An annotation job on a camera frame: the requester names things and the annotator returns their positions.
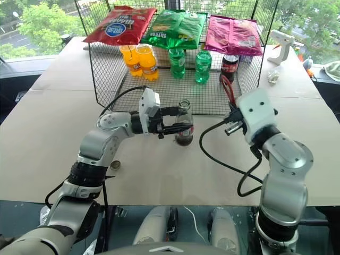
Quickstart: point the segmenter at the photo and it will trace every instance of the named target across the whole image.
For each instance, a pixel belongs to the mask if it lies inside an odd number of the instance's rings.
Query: red chip bag
[[[226,55],[262,56],[256,21],[211,16],[205,49]]]
[[[135,45],[140,42],[155,8],[132,9],[120,6],[112,10],[99,26],[84,40],[109,45]]]

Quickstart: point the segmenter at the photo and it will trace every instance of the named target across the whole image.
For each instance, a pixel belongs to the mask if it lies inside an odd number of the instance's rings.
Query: green chip bag
[[[197,49],[206,13],[163,10],[142,43],[164,49]]]

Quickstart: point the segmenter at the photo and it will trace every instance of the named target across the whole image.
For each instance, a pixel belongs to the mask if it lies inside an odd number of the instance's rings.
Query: orange soda bottle
[[[124,62],[132,76],[143,76],[143,71],[139,63],[139,56],[136,52],[136,45],[122,45],[119,50],[123,54]]]
[[[137,49],[139,63],[143,70],[143,75],[149,81],[158,79],[158,68],[152,47],[147,44],[140,44]]]

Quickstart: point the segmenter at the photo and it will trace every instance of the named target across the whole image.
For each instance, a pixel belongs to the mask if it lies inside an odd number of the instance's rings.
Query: glass bottle
[[[176,123],[190,123],[193,124],[193,117],[190,110],[190,101],[182,99],[179,103],[179,113],[176,117]],[[193,139],[193,126],[187,130],[179,132],[175,135],[175,140],[180,146],[188,146]]]

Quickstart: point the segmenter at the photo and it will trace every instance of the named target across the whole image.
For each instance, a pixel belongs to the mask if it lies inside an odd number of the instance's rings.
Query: black cable
[[[202,145],[203,137],[204,137],[208,132],[210,132],[211,130],[216,129],[216,128],[218,128],[219,126],[222,126],[223,124],[226,124],[226,122],[227,122],[227,120],[223,120],[223,121],[217,123],[216,125],[213,125],[213,126],[207,128],[206,130],[204,130],[204,131],[201,133],[200,140],[199,140],[200,148],[201,148],[201,150],[204,152],[205,155],[207,155],[210,159],[212,159],[212,160],[215,161],[216,163],[219,163],[219,164],[222,165],[222,166],[225,166],[225,167],[227,167],[227,168],[229,168],[229,169],[231,169],[231,170],[233,170],[233,171],[236,171],[236,172],[238,172],[238,173],[240,173],[240,174],[245,175],[246,172],[244,172],[244,171],[242,171],[242,170],[239,170],[239,169],[237,169],[237,168],[235,168],[235,167],[233,167],[233,166],[227,165],[226,163],[223,163],[223,162],[219,161],[218,159],[216,159],[216,158],[214,158],[212,155],[210,155],[210,154],[205,150],[205,148],[203,148],[203,145]],[[249,176],[250,178],[253,178],[254,180],[258,181],[259,183],[262,183],[262,180],[261,180],[260,178],[257,178],[256,176],[253,176],[253,175],[251,175],[250,173],[248,174],[248,176]]]
[[[55,187],[49,194],[46,195],[46,197],[45,197],[45,205],[46,205],[49,209],[51,209],[51,207],[52,207],[52,205],[51,205],[51,204],[49,203],[49,201],[48,201],[48,200],[49,200],[49,197],[52,196],[54,192],[56,192],[58,189],[61,188],[61,186],[63,185],[63,183],[64,183],[65,180],[63,180],[63,181],[61,182],[61,184],[59,184],[59,185],[58,185],[57,187]]]
[[[124,96],[126,93],[129,93],[130,91],[137,90],[137,89],[145,89],[147,86],[137,86],[133,87],[131,89],[127,89],[126,91],[122,92],[118,96],[115,97],[105,108],[101,111],[99,117],[101,117],[118,99],[120,99],[122,96]]]
[[[253,172],[262,162],[262,157],[259,158],[259,160],[257,161],[257,163],[255,165],[253,165],[249,170],[248,172],[246,172],[245,175],[242,176],[242,178],[240,179],[239,181],[239,184],[237,185],[237,194],[240,196],[240,197],[246,197],[246,196],[249,196],[250,194],[253,194],[254,192],[258,191],[258,190],[261,190],[261,187],[262,186],[259,186],[255,189],[252,189],[250,191],[247,191],[246,193],[242,193],[241,192],[241,187],[242,187],[242,184],[243,182],[245,181],[245,179],[251,174],[251,172]]]
[[[104,252],[108,251],[108,232],[109,232],[109,226],[108,226],[108,202],[107,202],[107,193],[106,193],[106,186],[105,181],[103,181],[103,196],[104,196],[104,212],[105,212],[105,236],[104,236]]]

